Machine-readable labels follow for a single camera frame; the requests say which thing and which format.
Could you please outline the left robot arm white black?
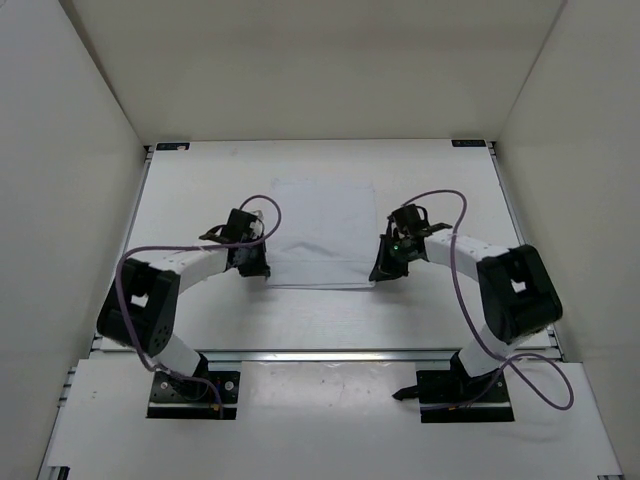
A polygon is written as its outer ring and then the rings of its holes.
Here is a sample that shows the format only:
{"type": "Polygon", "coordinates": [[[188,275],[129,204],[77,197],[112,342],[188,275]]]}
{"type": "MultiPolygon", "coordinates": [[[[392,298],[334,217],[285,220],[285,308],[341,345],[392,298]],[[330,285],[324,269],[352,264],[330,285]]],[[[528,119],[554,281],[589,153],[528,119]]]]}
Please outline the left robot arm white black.
{"type": "Polygon", "coordinates": [[[174,376],[185,397],[197,398],[208,389],[207,361],[174,333],[178,298],[229,270],[243,277],[270,275],[259,211],[233,209],[226,224],[210,229],[191,247],[168,250],[159,260],[126,258],[99,313],[97,331],[140,351],[152,368],[174,376]]]}

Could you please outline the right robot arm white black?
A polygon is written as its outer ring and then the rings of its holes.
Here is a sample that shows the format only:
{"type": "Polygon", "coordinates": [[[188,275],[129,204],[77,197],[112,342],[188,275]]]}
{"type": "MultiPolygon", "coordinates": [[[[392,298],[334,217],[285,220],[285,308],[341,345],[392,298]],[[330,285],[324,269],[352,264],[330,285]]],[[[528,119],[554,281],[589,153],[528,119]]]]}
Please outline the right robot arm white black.
{"type": "Polygon", "coordinates": [[[473,399],[521,343],[562,316],[559,296],[533,246],[507,248],[461,235],[449,224],[431,224],[425,208],[409,204],[387,217],[369,280],[406,277],[417,260],[448,267],[455,290],[459,274],[479,287],[484,325],[450,360],[448,387],[460,400],[473,399]]]}

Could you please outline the white skirt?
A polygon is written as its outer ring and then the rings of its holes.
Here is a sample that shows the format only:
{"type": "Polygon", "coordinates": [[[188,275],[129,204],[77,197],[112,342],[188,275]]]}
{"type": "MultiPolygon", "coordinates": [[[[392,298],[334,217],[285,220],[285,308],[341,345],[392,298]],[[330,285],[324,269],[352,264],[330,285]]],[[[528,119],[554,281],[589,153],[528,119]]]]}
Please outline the white skirt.
{"type": "Polygon", "coordinates": [[[378,252],[371,183],[330,178],[275,179],[270,197],[282,212],[267,240],[271,275],[280,289],[369,289],[378,252]]]}

